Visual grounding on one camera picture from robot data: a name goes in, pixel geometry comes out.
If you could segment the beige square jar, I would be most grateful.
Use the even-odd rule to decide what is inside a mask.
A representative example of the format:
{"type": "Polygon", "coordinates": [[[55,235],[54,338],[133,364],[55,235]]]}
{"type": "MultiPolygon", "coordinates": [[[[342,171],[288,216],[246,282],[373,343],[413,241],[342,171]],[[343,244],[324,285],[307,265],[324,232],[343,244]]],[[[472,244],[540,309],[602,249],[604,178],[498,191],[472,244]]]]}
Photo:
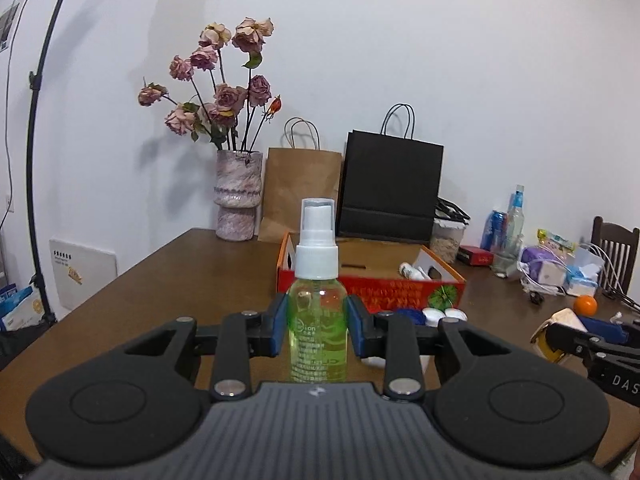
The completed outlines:
{"type": "Polygon", "coordinates": [[[567,356],[582,356],[588,342],[588,330],[573,310],[552,314],[530,337],[534,350],[546,361],[558,364],[567,356]]]}

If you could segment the small black object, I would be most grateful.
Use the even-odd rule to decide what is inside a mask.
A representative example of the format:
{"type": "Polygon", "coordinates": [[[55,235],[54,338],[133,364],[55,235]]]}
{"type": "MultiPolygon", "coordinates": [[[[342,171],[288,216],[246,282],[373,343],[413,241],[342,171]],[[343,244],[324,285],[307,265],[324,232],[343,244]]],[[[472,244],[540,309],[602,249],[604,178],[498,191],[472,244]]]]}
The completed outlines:
{"type": "Polygon", "coordinates": [[[540,306],[544,302],[544,296],[542,296],[539,292],[531,292],[529,294],[529,301],[532,304],[536,304],[536,306],[540,306]]]}

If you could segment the orange fruit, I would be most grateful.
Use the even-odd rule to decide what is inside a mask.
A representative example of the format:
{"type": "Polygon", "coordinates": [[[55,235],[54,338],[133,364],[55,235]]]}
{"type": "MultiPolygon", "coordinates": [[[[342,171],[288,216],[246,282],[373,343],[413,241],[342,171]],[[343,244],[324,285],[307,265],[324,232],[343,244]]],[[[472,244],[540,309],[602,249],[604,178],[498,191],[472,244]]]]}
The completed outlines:
{"type": "Polygon", "coordinates": [[[582,295],[575,298],[573,310],[577,315],[593,318],[598,312],[598,302],[593,296],[582,295]]]}

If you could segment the dried pink roses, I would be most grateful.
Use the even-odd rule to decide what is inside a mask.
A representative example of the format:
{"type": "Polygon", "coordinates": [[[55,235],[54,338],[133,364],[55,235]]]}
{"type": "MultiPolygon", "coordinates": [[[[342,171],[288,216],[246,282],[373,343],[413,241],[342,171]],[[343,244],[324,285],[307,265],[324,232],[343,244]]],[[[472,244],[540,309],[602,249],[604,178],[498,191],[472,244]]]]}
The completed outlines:
{"type": "Polygon", "coordinates": [[[138,104],[150,107],[165,101],[172,105],[165,126],[177,136],[197,141],[204,136],[218,150],[250,153],[266,122],[282,108],[282,98],[272,93],[262,66],[262,51],[272,36],[271,18],[244,18],[235,28],[213,22],[204,26],[198,46],[187,56],[174,56],[168,67],[172,80],[190,84],[193,96],[179,102],[169,89],[146,82],[137,95],[138,104]],[[232,47],[246,55],[245,84],[234,86],[224,70],[224,48],[232,47]]]}

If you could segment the blue tissue box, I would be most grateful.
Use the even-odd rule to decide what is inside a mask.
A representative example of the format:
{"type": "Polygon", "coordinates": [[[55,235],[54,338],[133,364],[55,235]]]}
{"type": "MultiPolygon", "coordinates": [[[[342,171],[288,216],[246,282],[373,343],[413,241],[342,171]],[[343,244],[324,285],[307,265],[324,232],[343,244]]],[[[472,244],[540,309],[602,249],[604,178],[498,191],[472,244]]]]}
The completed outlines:
{"type": "Polygon", "coordinates": [[[600,256],[586,248],[578,247],[566,264],[564,289],[567,295],[593,297],[598,289],[599,275],[603,267],[604,260],[600,256]]]}

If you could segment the pink marbled vase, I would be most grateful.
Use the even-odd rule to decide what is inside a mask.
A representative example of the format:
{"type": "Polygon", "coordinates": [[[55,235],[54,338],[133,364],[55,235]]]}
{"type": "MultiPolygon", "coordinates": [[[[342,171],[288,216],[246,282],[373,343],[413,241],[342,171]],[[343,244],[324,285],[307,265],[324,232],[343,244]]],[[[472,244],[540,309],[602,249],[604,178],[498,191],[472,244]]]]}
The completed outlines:
{"type": "Polygon", "coordinates": [[[214,190],[216,235],[229,242],[251,240],[262,202],[262,153],[219,151],[214,190]]]}

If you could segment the white red lint brush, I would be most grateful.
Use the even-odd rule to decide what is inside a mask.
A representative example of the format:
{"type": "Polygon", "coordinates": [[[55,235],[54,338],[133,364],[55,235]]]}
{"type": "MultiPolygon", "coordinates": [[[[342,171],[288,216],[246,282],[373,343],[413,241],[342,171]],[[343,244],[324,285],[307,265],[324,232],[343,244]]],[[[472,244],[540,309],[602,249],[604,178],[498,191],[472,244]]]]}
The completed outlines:
{"type": "MultiPolygon", "coordinates": [[[[422,375],[426,374],[428,367],[430,366],[431,360],[432,360],[431,356],[419,356],[422,375]]],[[[376,368],[377,370],[384,370],[387,364],[386,359],[379,358],[378,356],[370,356],[370,358],[362,358],[360,362],[365,366],[376,368]]],[[[407,358],[403,358],[402,360],[394,359],[394,363],[400,363],[400,362],[403,362],[404,364],[406,364],[407,362],[412,363],[412,359],[407,359],[407,358]]]]}

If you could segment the small white spray bottle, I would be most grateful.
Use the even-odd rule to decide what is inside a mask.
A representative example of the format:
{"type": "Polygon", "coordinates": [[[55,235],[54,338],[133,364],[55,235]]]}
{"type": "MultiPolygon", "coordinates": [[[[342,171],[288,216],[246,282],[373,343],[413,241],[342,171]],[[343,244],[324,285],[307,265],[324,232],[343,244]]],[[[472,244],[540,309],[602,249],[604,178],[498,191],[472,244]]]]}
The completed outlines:
{"type": "Polygon", "coordinates": [[[413,266],[408,262],[403,262],[399,266],[399,274],[410,281],[431,281],[431,278],[428,276],[427,272],[424,271],[420,266],[413,266]]]}

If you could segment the green spray bottle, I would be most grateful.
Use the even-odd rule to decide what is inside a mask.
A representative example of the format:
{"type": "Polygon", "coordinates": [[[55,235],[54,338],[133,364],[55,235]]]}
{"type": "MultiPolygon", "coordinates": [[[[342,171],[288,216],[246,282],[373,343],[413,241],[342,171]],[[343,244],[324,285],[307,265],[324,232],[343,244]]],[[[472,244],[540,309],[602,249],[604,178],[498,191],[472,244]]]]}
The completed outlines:
{"type": "Polygon", "coordinates": [[[342,382],[347,367],[347,292],[338,280],[335,202],[305,198],[300,206],[294,283],[288,289],[288,342],[293,382],[342,382]]]}

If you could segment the blue drink can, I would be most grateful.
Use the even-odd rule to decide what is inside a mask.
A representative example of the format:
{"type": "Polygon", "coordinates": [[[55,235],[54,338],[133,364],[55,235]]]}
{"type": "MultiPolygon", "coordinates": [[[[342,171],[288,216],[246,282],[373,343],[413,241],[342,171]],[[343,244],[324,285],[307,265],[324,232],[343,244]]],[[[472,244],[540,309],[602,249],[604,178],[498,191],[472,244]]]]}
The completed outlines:
{"type": "Polygon", "coordinates": [[[495,252],[501,247],[506,226],[506,212],[493,210],[485,222],[480,248],[495,252]]]}

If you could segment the purple white tissue pack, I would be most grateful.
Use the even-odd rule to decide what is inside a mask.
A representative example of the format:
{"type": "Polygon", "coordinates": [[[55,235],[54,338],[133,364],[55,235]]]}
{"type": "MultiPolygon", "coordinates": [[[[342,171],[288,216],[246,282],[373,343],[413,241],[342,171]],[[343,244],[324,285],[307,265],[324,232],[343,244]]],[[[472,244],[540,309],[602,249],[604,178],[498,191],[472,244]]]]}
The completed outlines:
{"type": "Polygon", "coordinates": [[[526,292],[564,295],[567,267],[551,250],[541,246],[525,247],[518,260],[518,270],[526,292]]]}

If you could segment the blue ridged lid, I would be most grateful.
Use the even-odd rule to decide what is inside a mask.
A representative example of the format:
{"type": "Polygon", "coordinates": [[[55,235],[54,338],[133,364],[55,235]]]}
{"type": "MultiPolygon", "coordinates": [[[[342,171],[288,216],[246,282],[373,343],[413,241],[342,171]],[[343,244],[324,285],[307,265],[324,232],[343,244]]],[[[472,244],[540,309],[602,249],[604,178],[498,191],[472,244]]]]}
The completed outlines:
{"type": "Polygon", "coordinates": [[[398,309],[396,314],[403,315],[406,318],[410,318],[416,326],[425,326],[426,325],[426,317],[424,313],[420,310],[413,309],[398,309]]]}

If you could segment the clear container with grains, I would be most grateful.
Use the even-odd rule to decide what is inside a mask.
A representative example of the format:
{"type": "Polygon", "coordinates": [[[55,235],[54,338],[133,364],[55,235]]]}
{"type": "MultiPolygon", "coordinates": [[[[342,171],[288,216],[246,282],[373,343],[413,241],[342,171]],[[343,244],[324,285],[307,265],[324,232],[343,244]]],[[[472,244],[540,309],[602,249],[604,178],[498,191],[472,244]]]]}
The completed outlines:
{"type": "Polygon", "coordinates": [[[434,212],[431,251],[446,263],[454,263],[470,220],[458,205],[439,197],[434,212]]]}

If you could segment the brown paper bag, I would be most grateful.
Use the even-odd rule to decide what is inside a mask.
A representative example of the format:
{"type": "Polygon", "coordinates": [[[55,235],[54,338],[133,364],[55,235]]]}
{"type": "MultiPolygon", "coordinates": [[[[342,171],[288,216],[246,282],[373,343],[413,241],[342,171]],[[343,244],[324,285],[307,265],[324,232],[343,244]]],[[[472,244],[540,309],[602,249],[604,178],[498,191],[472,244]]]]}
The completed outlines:
{"type": "Polygon", "coordinates": [[[286,148],[270,148],[262,191],[258,240],[277,243],[285,233],[297,233],[304,198],[337,200],[343,155],[324,150],[318,128],[301,117],[283,126],[286,148]]]}

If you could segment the wall poster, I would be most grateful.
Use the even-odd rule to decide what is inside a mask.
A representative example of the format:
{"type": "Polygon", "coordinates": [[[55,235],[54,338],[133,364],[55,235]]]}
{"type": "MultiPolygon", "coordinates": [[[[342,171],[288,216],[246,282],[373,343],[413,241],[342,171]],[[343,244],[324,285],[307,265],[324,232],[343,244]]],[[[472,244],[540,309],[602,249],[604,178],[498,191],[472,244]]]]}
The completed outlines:
{"type": "Polygon", "coordinates": [[[0,52],[3,52],[9,47],[9,34],[19,8],[19,3],[13,3],[12,6],[7,8],[0,16],[0,52]]]}

